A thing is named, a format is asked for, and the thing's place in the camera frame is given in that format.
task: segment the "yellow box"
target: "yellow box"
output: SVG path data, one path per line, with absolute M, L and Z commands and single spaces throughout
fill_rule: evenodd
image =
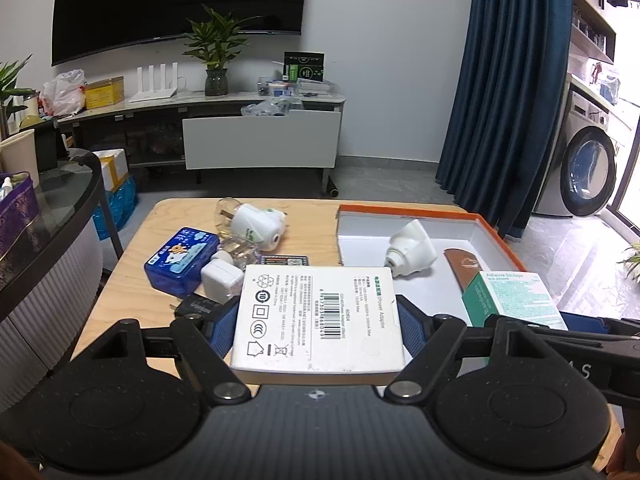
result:
M 84 88 L 86 109 L 119 103 L 124 99 L 124 76 L 89 83 Z

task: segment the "open box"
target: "open box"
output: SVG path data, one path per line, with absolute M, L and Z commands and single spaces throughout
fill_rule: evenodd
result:
M 389 238 L 414 219 L 427 231 L 438 259 L 427 270 L 394 278 L 394 288 L 396 294 L 404 295 L 425 314 L 451 314 L 471 325 L 462 291 L 444 256 L 445 249 L 475 254 L 483 270 L 526 270 L 478 214 L 357 204 L 342 204 L 338 209 L 337 237 L 342 264 L 384 265 Z

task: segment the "brown card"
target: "brown card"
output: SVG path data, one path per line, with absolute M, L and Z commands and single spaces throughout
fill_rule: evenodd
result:
M 462 249 L 444 249 L 444 256 L 456 275 L 458 285 L 464 292 L 478 273 L 478 270 L 482 270 L 478 257 Z

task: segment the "tile floor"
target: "tile floor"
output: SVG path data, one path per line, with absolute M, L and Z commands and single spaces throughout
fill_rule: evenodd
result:
M 422 170 L 336 168 L 332 178 L 344 200 L 381 200 L 451 204 L 452 196 L 435 183 L 435 165 Z M 315 170 L 208 170 L 201 184 L 184 169 L 164 168 L 162 177 L 136 173 L 138 206 L 120 231 L 124 246 L 153 206 L 174 197 L 320 198 Z M 628 244 L 598 216 L 533 216 L 521 240 L 508 240 L 527 269 L 537 272 L 561 310 L 588 316 L 640 319 L 640 285 L 626 279 L 621 264 Z M 113 269 L 115 254 L 102 242 L 104 265 Z

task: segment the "plastic bag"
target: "plastic bag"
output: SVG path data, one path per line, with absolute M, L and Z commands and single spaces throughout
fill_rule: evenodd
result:
M 107 195 L 107 201 L 109 202 L 113 223 L 116 224 L 116 229 L 119 231 L 124 227 L 124 224 L 127 223 L 127 220 L 129 220 L 133 214 L 133 210 L 136 208 L 136 202 L 138 201 L 136 181 L 132 175 L 129 175 L 114 193 L 111 191 L 105 191 L 105 193 Z M 98 231 L 98 238 L 100 238 L 100 240 L 108 238 L 107 223 L 104 221 L 104 214 L 100 206 L 95 207 L 93 216 L 95 229 Z
M 84 108 L 84 70 L 58 74 L 53 81 L 44 83 L 40 95 L 47 115 L 60 117 L 77 114 Z
M 617 105 L 620 91 L 618 75 L 613 72 L 603 72 L 598 76 L 598 83 L 600 83 L 600 95 L 612 105 Z
M 243 106 L 240 113 L 243 117 L 247 116 L 284 116 L 289 110 L 304 110 L 302 101 L 295 96 L 272 97 L 261 103 Z

